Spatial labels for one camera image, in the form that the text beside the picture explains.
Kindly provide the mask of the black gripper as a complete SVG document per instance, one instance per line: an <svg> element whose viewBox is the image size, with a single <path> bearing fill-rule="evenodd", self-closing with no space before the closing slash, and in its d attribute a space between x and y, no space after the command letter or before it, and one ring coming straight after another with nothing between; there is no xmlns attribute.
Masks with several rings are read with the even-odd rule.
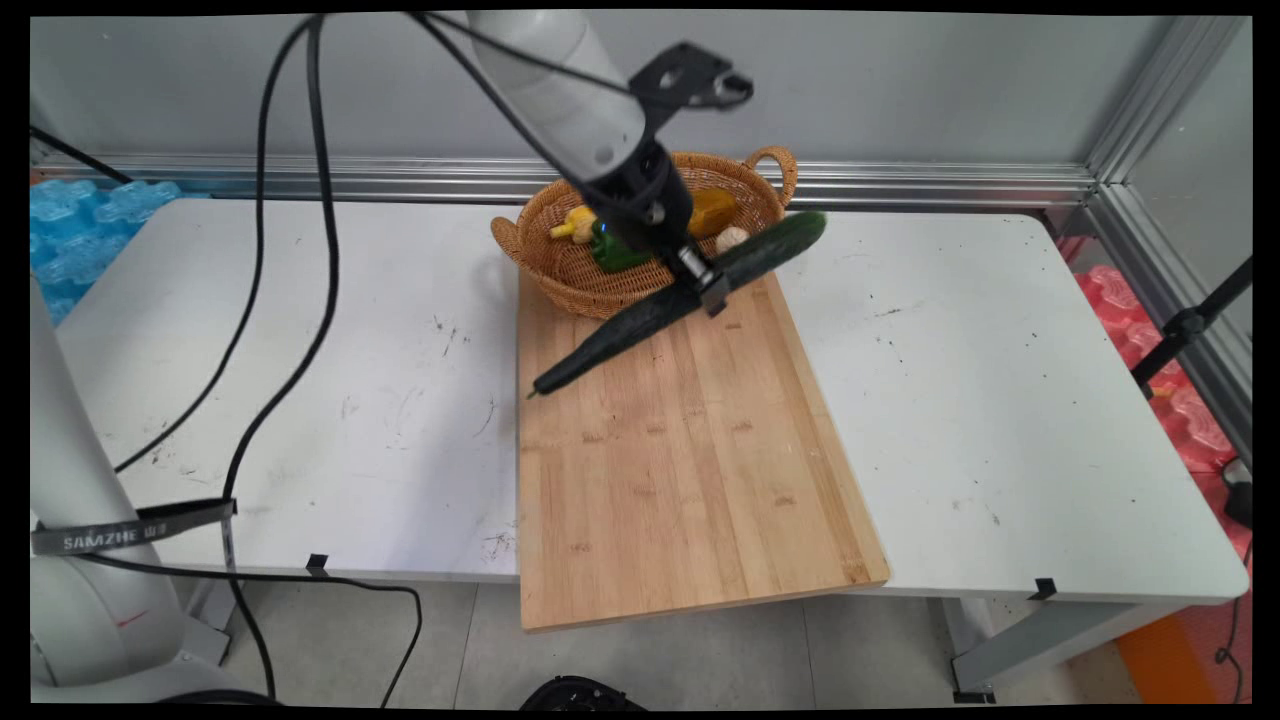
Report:
<svg viewBox="0 0 1280 720"><path fill-rule="evenodd" d="M620 143L596 143L588 158L591 174L580 188L586 205L634 249L681 265L705 314L721 314L732 279L689 233L692 196L666 147L654 138L640 140L628 152Z"/></svg>

